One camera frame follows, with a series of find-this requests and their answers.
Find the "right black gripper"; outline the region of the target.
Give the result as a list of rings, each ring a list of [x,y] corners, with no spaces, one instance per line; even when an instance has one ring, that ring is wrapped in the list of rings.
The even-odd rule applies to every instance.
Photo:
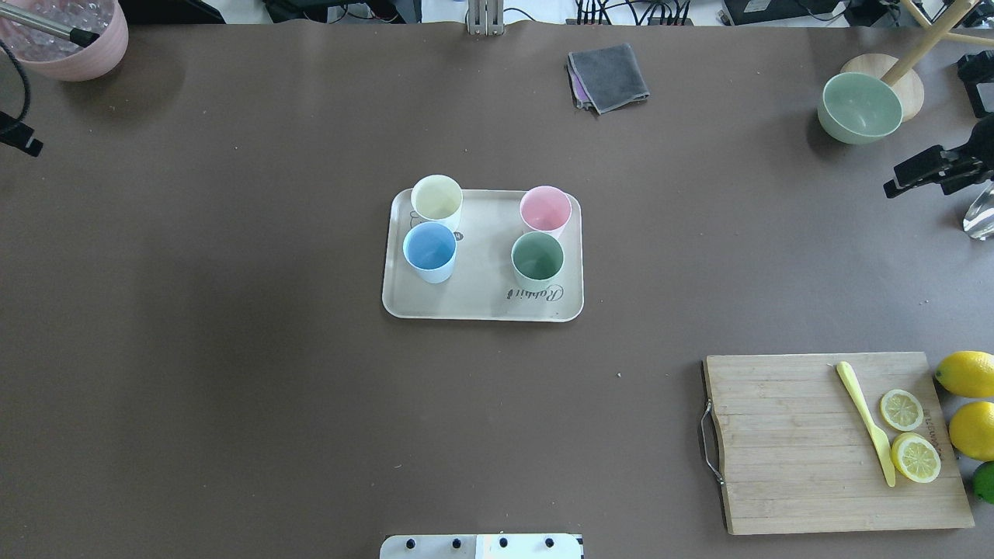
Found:
[[[958,148],[940,145],[924,149],[894,168],[894,177],[884,184],[885,197],[892,199],[926,184],[940,184],[944,195],[954,194],[991,179],[993,172],[993,116],[974,124],[966,143]]]

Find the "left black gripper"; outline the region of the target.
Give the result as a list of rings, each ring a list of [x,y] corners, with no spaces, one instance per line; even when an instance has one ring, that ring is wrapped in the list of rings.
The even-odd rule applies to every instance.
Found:
[[[26,155],[36,157],[43,149],[43,142],[35,137],[33,128],[27,124],[16,120],[4,111],[0,114],[1,120],[1,141],[4,145],[11,146],[26,153]]]

